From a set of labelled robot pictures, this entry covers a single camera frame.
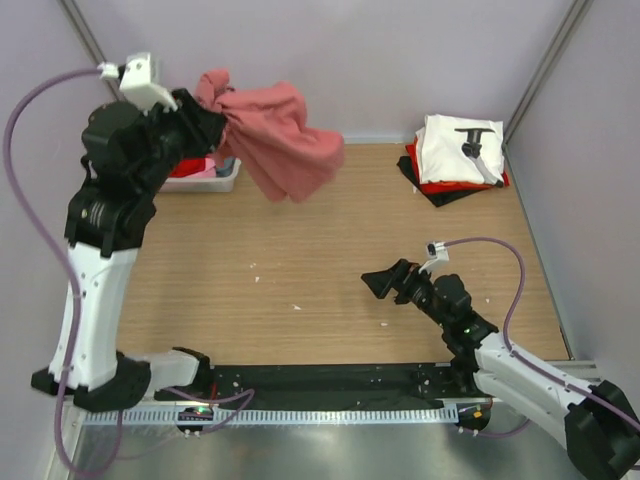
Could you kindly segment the pink t shirt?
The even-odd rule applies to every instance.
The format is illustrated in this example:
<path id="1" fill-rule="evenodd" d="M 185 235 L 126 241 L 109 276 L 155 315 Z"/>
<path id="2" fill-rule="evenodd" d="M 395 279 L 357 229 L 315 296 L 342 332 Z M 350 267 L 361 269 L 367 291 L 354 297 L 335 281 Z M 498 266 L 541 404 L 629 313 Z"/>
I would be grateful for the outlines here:
<path id="1" fill-rule="evenodd" d="M 343 136 L 308 126 L 305 98 L 288 82 L 237 90 L 227 70 L 214 69 L 201 75 L 194 97 L 226 118 L 212 160 L 220 165 L 230 157 L 240 159 L 271 202 L 307 200 L 344 164 Z"/>

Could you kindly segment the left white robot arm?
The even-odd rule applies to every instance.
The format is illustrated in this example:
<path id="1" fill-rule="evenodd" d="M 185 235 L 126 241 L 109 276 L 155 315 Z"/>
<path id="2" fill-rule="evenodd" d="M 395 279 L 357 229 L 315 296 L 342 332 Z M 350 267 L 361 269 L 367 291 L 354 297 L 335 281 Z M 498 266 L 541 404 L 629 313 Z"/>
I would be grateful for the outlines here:
<path id="1" fill-rule="evenodd" d="M 185 158 L 220 143 L 226 119 L 203 108 L 185 89 L 177 107 L 155 104 L 143 113 L 126 101 L 94 110 L 81 140 L 85 178 L 68 204 L 62 258 L 71 280 L 59 344 L 48 367 L 31 377 L 34 389 L 62 391 L 91 412 L 127 410 L 144 397 L 178 388 L 189 399 L 212 387 L 208 356 L 183 347 L 128 357 L 116 337 L 129 277 L 156 214 L 155 196 Z"/>

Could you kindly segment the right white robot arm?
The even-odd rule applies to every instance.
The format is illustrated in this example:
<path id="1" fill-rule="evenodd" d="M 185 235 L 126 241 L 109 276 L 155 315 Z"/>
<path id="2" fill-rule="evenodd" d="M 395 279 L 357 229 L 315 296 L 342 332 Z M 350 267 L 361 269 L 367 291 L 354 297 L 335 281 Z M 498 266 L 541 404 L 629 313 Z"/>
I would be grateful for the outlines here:
<path id="1" fill-rule="evenodd" d="M 593 384 L 509 345 L 472 307 L 456 274 L 433 279 L 405 259 L 361 276 L 378 299 L 413 304 L 442 329 L 453 353 L 452 387 L 496 397 L 537 424 L 567 452 L 587 479 L 621 479 L 639 465 L 639 419 L 614 383 Z"/>

